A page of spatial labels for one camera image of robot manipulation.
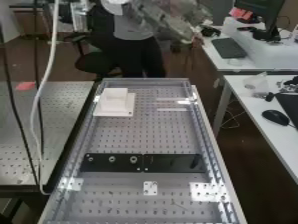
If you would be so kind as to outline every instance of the small white part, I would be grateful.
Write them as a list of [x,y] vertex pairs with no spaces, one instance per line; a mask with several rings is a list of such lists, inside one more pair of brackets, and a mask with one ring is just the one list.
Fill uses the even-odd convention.
[[94,116],[133,117],[136,93],[127,88],[106,88],[99,99]]
[[144,195],[145,196],[159,195],[157,181],[145,181],[144,182]]

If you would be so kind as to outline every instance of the cable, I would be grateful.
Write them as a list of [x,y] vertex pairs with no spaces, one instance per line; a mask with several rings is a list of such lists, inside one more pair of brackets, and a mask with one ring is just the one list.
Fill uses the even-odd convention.
[[[232,114],[231,111],[227,111],[227,112],[231,114],[232,118],[231,118],[228,121],[224,122],[224,124],[221,125],[221,128],[224,128],[224,129],[239,128],[239,127],[240,127],[240,122],[237,121],[236,118],[240,117],[240,116],[241,116],[243,114],[245,114],[247,112],[244,111],[243,113],[237,114],[236,116]],[[228,122],[231,122],[232,120],[236,121],[237,125],[233,126],[233,127],[224,127],[224,125],[225,125]]]
[[[40,77],[39,77],[39,46],[38,46],[38,2],[39,0],[34,0],[34,65],[35,65],[35,83],[36,88],[40,88]],[[40,121],[40,146],[42,146],[42,155],[44,155],[44,122],[43,122],[43,110],[42,110],[42,102],[39,101],[38,105],[39,112],[39,121]],[[40,167],[39,167],[39,179],[42,179]]]
[[298,130],[297,127],[296,127],[294,125],[289,124],[289,126],[293,127],[293,128],[296,128],[296,130]]
[[10,74],[10,68],[8,68],[7,49],[6,49],[6,45],[4,45],[3,24],[2,23],[0,23],[0,50],[2,50],[2,53],[3,53],[3,67],[4,67],[6,78],[7,78],[7,88],[8,88],[8,93],[10,93],[12,111],[14,111],[14,115],[16,117],[16,122],[18,122],[19,129],[20,129],[20,132],[22,132],[22,139],[23,139],[23,142],[24,142],[26,152],[27,152],[27,156],[28,156],[28,159],[30,159],[30,165],[31,165],[31,169],[32,169],[35,183],[36,183],[36,185],[39,185],[38,175],[36,175],[36,172],[35,172],[35,165],[34,165],[34,162],[32,162],[30,145],[28,145],[28,141],[27,141],[27,137],[26,137],[26,132],[24,132],[23,124],[22,124],[22,119],[20,119],[18,109],[16,109],[15,96],[14,96],[14,90],[12,90],[11,74]]
[[[35,96],[35,100],[34,100],[34,106],[32,106],[32,111],[31,111],[31,133],[35,139],[35,143],[36,143],[36,150],[38,150],[38,155],[39,155],[39,159],[40,159],[40,173],[43,173],[43,153],[42,153],[42,144],[40,144],[40,140],[38,137],[38,134],[35,132],[35,115],[36,115],[36,109],[38,109],[38,105],[39,105],[39,100],[40,100],[40,96],[43,94],[43,89],[44,86],[47,84],[50,75],[51,75],[51,71],[52,71],[52,67],[54,67],[54,60],[55,60],[55,54],[56,54],[56,42],[58,42],[58,23],[59,23],[59,2],[60,0],[55,0],[55,8],[54,8],[54,30],[52,30],[52,43],[51,43],[51,53],[50,53],[50,61],[48,61],[48,65],[47,65],[47,69],[46,69],[46,73],[44,73],[44,78],[42,80],[42,84],[40,84],[40,88],[38,90],[36,96]],[[40,179],[40,192],[44,195],[50,195],[48,193],[44,192],[43,190],[43,181]]]

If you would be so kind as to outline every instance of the white desk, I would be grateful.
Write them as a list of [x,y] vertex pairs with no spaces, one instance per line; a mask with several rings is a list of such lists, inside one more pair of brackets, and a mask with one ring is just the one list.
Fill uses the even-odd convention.
[[[249,58],[249,56],[244,59],[239,59],[240,61],[240,65],[232,65],[229,63],[231,59],[224,59],[221,57],[221,55],[219,54],[219,51],[216,49],[216,47],[213,46],[212,40],[215,39],[223,39],[223,38],[229,38],[229,33],[235,33],[239,31],[235,31],[237,27],[247,27],[247,26],[255,26],[259,29],[264,29],[264,23],[260,24],[243,24],[237,21],[235,21],[233,18],[228,17],[225,20],[225,25],[224,26],[215,26],[215,28],[220,29],[223,31],[223,34],[220,37],[204,37],[204,42],[205,44],[203,45],[203,49],[209,57],[209,59],[212,60],[216,68],[219,71],[221,72],[227,72],[227,71],[233,71],[233,72],[249,72],[249,71],[293,71],[294,69],[288,69],[288,68],[277,68],[276,66],[269,66],[269,67],[260,67],[256,65],[255,61]],[[282,38],[289,37],[290,32],[289,31],[282,31],[281,32],[281,36]]]
[[[277,93],[277,82],[282,80],[288,81],[293,77],[292,75],[268,76],[270,91]],[[285,113],[285,110],[276,98],[272,102],[266,102],[264,99],[249,96],[251,90],[244,87],[245,78],[248,76],[225,76],[225,88],[213,124],[215,133],[216,135],[219,134],[233,91],[280,160],[298,183],[298,131],[293,127],[284,127],[263,117],[263,112],[266,110],[278,110],[282,113]]]
[[229,38],[229,36],[223,33],[220,37],[213,37],[213,38],[204,37],[205,44],[203,45],[203,49],[204,49],[209,59],[212,60],[217,70],[221,72],[225,72],[225,71],[240,72],[243,70],[245,70],[245,71],[265,71],[265,69],[256,67],[255,62],[251,60],[249,57],[247,57],[244,59],[239,59],[241,66],[231,65],[229,64],[231,59],[224,59],[221,57],[221,55],[219,54],[219,51],[212,43],[212,40],[221,39],[221,38]]

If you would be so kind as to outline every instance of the black object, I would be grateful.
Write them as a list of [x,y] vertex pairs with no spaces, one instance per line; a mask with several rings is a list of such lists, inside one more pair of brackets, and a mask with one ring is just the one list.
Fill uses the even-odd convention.
[[272,122],[288,126],[290,124],[290,119],[289,117],[280,111],[277,110],[268,110],[263,113],[263,116],[270,120]]
[[147,154],[144,155],[147,173],[204,173],[205,165],[200,154]]
[[260,29],[255,30],[253,38],[256,40],[277,41],[277,42],[281,41],[282,39],[277,27],[273,28],[272,32]]
[[257,28],[253,27],[253,26],[248,26],[248,27],[239,27],[237,30],[239,31],[251,31],[251,32],[253,32],[253,31],[257,30]]
[[245,58],[247,52],[232,38],[216,39],[212,41],[223,58]]
[[213,37],[213,36],[221,36],[221,30],[211,27],[211,26],[203,26],[203,36],[205,37]]
[[100,39],[103,35],[114,38],[114,15],[107,13],[103,5],[99,3],[94,6],[87,14],[87,24],[91,33],[75,32],[64,38],[78,47],[80,58],[76,61],[76,68],[88,73],[96,73],[98,78],[95,81],[102,81],[104,78],[120,76],[120,73],[110,74],[119,66],[111,57],[104,52],[84,53],[83,42],[90,42],[92,39]]
[[277,32],[277,17],[282,9],[285,0],[237,0],[237,8],[252,11],[265,20],[266,30],[259,30],[255,33],[257,40],[278,41],[281,40]]
[[71,2],[67,4],[59,5],[59,21],[63,23],[72,24],[72,8],[71,8]]
[[296,77],[293,78],[293,80],[286,81],[286,82],[284,83],[284,85],[285,85],[285,86],[289,86],[289,85],[298,85],[298,76],[296,76]]
[[143,172],[141,154],[87,153],[82,172]]
[[276,97],[294,126],[298,128],[298,95],[278,93]]
[[276,96],[274,93],[270,92],[270,93],[268,94],[265,100],[266,100],[268,102],[272,102],[273,99],[274,99],[274,96]]

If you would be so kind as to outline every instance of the white cable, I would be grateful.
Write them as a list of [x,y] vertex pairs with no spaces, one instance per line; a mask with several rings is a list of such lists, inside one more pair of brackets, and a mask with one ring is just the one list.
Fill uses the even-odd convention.
[[[240,113],[240,114],[237,114],[236,116],[232,114],[232,112],[231,111],[227,111],[229,114],[231,114],[231,116],[232,116],[232,118],[221,125],[221,128],[224,128],[224,129],[233,129],[233,128],[239,128],[240,127],[240,122],[237,121],[237,117],[240,117],[243,114],[245,114],[247,112],[244,111],[243,113]],[[236,126],[233,126],[233,127],[224,127],[224,125],[228,123],[228,122],[231,122],[232,120],[235,120],[236,121],[236,123],[237,123],[237,125]]]
[[48,193],[44,192],[43,190],[43,155],[42,155],[42,145],[40,145],[40,140],[38,137],[38,134],[35,132],[35,116],[36,116],[36,110],[38,110],[38,104],[40,100],[40,96],[43,94],[43,89],[47,84],[51,72],[52,72],[52,67],[54,67],[54,60],[55,60],[55,53],[56,53],[56,42],[58,42],[58,23],[59,23],[59,2],[60,0],[55,0],[55,8],[54,8],[54,30],[52,30],[52,45],[51,45],[51,53],[50,53],[50,61],[44,73],[44,78],[42,80],[40,88],[35,96],[35,101],[34,101],[34,106],[32,106],[32,111],[31,111],[31,134],[35,138],[35,143],[36,143],[36,151],[39,155],[39,163],[40,163],[40,192],[44,195],[50,195]]

